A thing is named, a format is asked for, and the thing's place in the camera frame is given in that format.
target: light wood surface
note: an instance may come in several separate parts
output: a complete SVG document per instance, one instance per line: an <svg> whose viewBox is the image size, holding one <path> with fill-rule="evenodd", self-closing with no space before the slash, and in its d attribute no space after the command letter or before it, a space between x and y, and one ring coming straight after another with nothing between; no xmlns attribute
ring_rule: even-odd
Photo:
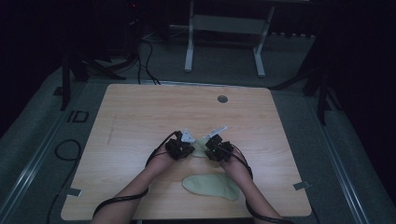
<svg viewBox="0 0 396 224"><path fill-rule="evenodd" d="M228 97L223 104L219 95ZM311 213L290 146L267 89L208 86L113 84L99 109L71 188L65 220L92 218L95 207L113 197L145 166L149 154L173 131L189 128L195 138L221 133L244 153L254 181L281 216ZM223 173L217 162L189 156L150 186L134 219L251 217L240 194L231 202L188 192L181 185L194 174Z"/></svg>

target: hand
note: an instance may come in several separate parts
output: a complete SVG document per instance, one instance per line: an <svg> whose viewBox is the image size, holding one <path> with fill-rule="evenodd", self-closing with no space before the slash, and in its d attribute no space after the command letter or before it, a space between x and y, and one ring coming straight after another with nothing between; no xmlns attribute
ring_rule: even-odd
<svg viewBox="0 0 396 224"><path fill-rule="evenodd" d="M246 162L242 153L235 147L233 148L233 154ZM229 176L237 185L251 181L247 167L245 167L245 165L235 157L231 156L228 162L220 161L219 165L224 169L227 176Z"/></svg>
<svg viewBox="0 0 396 224"><path fill-rule="evenodd" d="M175 163L175 161L167 153L165 144L163 144L157 150L157 153L155 155L156 156L152 158L152 160L149 162L148 166L145 168L145 170L149 171L149 173L150 173L150 175L152 175L152 177L161 175L166 170L168 170L169 167L171 167L173 163Z"/></svg>

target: white plastic piece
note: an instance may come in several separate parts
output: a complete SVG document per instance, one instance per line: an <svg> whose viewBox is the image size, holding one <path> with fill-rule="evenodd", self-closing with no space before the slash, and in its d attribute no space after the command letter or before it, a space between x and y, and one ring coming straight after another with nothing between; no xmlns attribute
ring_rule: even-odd
<svg viewBox="0 0 396 224"><path fill-rule="evenodd" d="M227 130L227 126L224 126L222 128L219 128L219 129L214 129L213 132L211 132L207 136L204 136L204 138L211 138L211 137L215 136L216 134L224 132L225 130Z"/></svg>
<svg viewBox="0 0 396 224"><path fill-rule="evenodd" d="M183 135L181 136L181 141L189 143L195 142L195 139L190 135L188 128L184 129Z"/></svg>

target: person's right hand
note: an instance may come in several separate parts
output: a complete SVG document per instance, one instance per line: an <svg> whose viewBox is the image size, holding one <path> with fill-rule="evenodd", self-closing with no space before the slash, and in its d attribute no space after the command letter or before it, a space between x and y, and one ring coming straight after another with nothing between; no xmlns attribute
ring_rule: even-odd
<svg viewBox="0 0 396 224"><path fill-rule="evenodd" d="M244 156L235 147L233 148L233 154L246 162ZM224 169L227 176L229 176L237 185L251 181L247 167L233 156L230 157L229 161L220 161L219 165Z"/></svg>

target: forearm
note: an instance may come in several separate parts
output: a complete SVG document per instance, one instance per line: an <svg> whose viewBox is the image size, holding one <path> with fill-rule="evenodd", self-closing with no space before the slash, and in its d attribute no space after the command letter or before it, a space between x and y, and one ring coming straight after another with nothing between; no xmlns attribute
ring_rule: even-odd
<svg viewBox="0 0 396 224"><path fill-rule="evenodd" d="M149 187L152 179L153 175L145 169L114 197L140 194ZM96 213L91 224L130 223L139 203L140 199L108 204Z"/></svg>
<svg viewBox="0 0 396 224"><path fill-rule="evenodd" d="M282 218L280 214L274 209L274 207L268 203L265 197L262 195L261 191L254 184L253 180L245 180L243 184L239 184L239 188L245 195L247 203L250 205L251 209L257 214L264 217L272 218ZM270 223L254 217L254 223Z"/></svg>

